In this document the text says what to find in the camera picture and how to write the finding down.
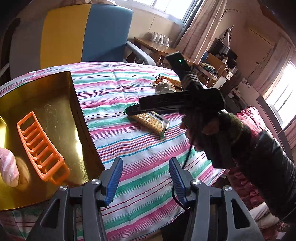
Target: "hand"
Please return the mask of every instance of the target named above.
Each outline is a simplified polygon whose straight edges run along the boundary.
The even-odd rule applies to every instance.
[[[180,129],[186,129],[185,136],[188,138],[190,145],[193,145],[196,151],[202,151],[203,149],[198,139],[193,140],[193,136],[198,136],[199,133],[194,134],[193,128],[189,128],[188,125],[186,125],[186,123],[187,124],[192,123],[192,120],[194,120],[194,118],[192,118],[191,116],[189,115],[184,116],[182,118],[182,123],[180,124]],[[213,135],[218,131],[219,131],[219,119],[214,118],[202,129],[201,132],[205,135]]]

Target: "blue rubber grip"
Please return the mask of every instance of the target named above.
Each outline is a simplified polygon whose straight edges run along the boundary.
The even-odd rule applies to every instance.
[[[187,198],[186,198],[186,188],[185,185],[181,179],[180,173],[178,171],[178,168],[176,165],[179,165],[179,167],[181,168],[178,160],[176,159],[174,161],[173,158],[170,159],[169,163],[168,163],[168,169],[170,172],[170,176],[172,178],[175,190],[176,190],[176,194],[178,196],[178,200],[179,202],[184,205],[185,207],[187,206]]]
[[[110,181],[106,187],[106,198],[104,200],[106,206],[109,206],[109,204],[114,199],[115,192],[118,187],[118,183],[122,174],[122,170],[123,170],[123,161],[121,158],[119,158],[119,161],[116,164],[114,171],[111,175]]]

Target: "blue cushion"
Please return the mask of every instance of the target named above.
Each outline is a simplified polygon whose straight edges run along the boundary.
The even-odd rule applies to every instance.
[[[114,5],[93,4],[86,24],[82,62],[122,62],[133,11]]]

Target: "clothing pile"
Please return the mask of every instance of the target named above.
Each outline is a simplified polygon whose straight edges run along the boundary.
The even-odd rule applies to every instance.
[[[203,67],[206,71],[208,71],[209,73],[218,76],[218,72],[216,71],[216,69],[208,62],[200,62],[200,66]]]

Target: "window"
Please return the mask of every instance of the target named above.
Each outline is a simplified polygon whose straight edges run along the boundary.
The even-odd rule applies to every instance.
[[[149,6],[152,6],[160,11],[170,14],[180,20],[183,20],[189,8],[196,0],[133,0]]]
[[[292,62],[284,70],[266,102],[277,116],[281,126],[285,128],[296,115],[296,67]]]

